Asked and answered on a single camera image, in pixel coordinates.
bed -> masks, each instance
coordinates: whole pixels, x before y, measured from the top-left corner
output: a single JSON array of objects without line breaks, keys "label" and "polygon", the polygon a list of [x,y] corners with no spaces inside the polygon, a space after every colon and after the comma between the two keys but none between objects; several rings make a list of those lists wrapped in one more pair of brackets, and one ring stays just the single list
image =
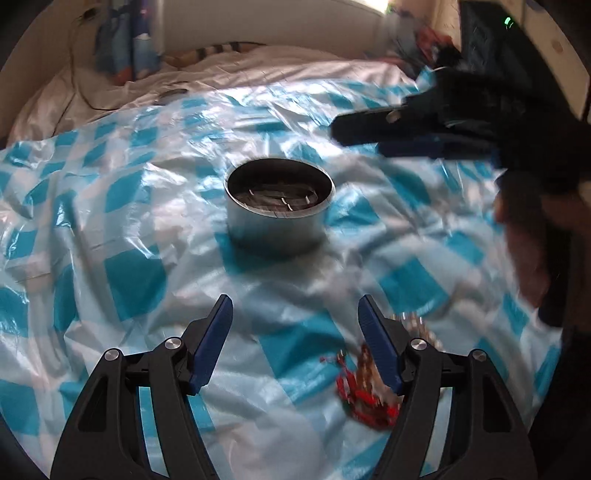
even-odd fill
[{"label": "bed", "polygon": [[[561,329],[519,297],[492,219],[498,172],[386,160],[328,135],[339,113],[428,88],[428,72],[413,81],[379,61],[268,46],[125,87],[77,75],[93,105],[118,110],[70,102],[63,70],[24,106],[0,163],[0,411],[43,472],[103,351],[151,349],[220,293],[234,327],[191,407],[223,479],[370,474],[387,433],[346,415],[339,371],[320,362],[359,353],[355,304],[367,293],[388,315],[422,315],[446,351],[487,351],[531,425]],[[273,156],[317,164],[336,186],[328,242],[283,262],[236,250],[225,226],[224,175]],[[149,391],[141,398],[151,466],[165,474]],[[449,400],[424,473],[437,468]]]}]

open tin can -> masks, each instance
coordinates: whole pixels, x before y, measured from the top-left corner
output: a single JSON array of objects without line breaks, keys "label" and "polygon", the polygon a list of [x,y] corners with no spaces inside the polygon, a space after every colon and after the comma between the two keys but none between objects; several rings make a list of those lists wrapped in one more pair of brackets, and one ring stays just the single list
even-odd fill
[{"label": "open tin can", "polygon": [[228,173],[228,232],[259,254],[289,257],[324,240],[335,185],[322,169],[300,160],[261,158]]}]

cable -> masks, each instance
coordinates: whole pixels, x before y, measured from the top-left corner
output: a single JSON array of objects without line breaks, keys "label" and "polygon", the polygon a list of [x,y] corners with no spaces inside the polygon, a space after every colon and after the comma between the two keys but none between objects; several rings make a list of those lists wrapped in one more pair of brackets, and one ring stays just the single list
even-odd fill
[{"label": "cable", "polygon": [[72,96],[70,97],[70,100],[68,100],[66,108],[61,113],[61,115],[56,123],[56,126],[53,129],[53,133],[51,135],[52,137],[56,136],[57,127],[59,127],[61,121],[66,116],[67,111],[72,106],[72,102],[74,101],[74,98],[76,97],[77,93],[80,95],[80,97],[82,98],[82,100],[84,101],[86,106],[92,110],[95,110],[98,112],[115,112],[116,110],[119,109],[119,108],[97,108],[97,107],[93,106],[88,101],[88,98],[86,97],[86,95],[82,92],[82,88],[80,88],[80,86],[76,82],[76,73],[74,70],[74,42],[76,41],[80,27],[83,24],[85,24],[86,22],[93,20],[95,18],[96,14],[97,14],[96,8],[88,9],[81,16],[76,17],[72,21],[72,25],[70,26],[70,29],[68,30],[68,62],[70,65],[70,84],[72,85],[72,88],[74,91],[72,92]]},{"label": "cable", "polygon": [[87,18],[85,15],[81,15],[80,17],[76,18],[76,20],[74,20],[74,22],[76,22],[76,25],[74,25],[73,28],[70,29],[70,33],[72,33],[73,31],[73,35],[69,35],[69,40],[68,40],[68,51],[69,51],[69,56],[70,56],[70,80],[72,81],[72,86],[74,88],[74,92],[78,93],[80,95],[80,97],[82,98],[82,100],[84,101],[84,103],[86,104],[86,106],[92,110],[96,110],[97,112],[115,112],[117,110],[119,110],[119,108],[121,107],[117,107],[117,108],[98,108],[93,106],[89,101],[88,98],[86,98],[86,95],[84,94],[84,92],[82,92],[82,88],[80,87],[80,85],[78,85],[76,83],[76,72],[74,71],[74,42],[76,41],[76,38],[78,36],[78,32],[80,31],[80,26],[82,24],[84,24],[86,21],[91,20],[94,17],[90,17]]}]

white bed sheet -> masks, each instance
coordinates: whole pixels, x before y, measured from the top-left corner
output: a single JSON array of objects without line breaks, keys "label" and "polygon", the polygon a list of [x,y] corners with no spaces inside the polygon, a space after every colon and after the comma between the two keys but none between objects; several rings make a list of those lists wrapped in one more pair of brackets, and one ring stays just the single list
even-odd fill
[{"label": "white bed sheet", "polygon": [[[323,51],[287,46],[260,47],[247,54],[220,53],[181,70],[163,63],[160,72],[123,87],[113,85],[106,76],[91,69],[76,69],[76,82],[97,108],[150,105],[161,93],[175,88],[194,93],[310,79],[350,79],[378,86],[411,83],[398,67],[390,64],[347,60]],[[73,94],[67,67],[25,104],[12,126],[8,145],[19,140],[50,138],[108,114],[90,109],[80,95],[72,98]]]}]

blue and white plastic sheet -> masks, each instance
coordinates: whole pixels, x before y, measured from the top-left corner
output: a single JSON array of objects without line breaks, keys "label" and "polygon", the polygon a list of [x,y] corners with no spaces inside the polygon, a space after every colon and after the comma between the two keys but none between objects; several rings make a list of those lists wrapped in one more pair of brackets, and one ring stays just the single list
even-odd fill
[{"label": "blue and white plastic sheet", "polygon": [[[347,417],[321,356],[363,342],[356,305],[415,311],[443,342],[482,348],[526,424],[545,395],[559,330],[517,296],[486,163],[387,160],[329,139],[339,113],[413,87],[319,80],[222,90],[119,111],[0,154],[0,410],[49,472],[102,352],[150,350],[228,294],[235,317],[191,406],[227,479],[366,478],[387,434]],[[289,261],[236,250],[223,176],[250,158],[298,158],[332,177],[328,241]],[[424,471],[437,467],[442,396]],[[152,467],[165,472],[141,390]]]}]

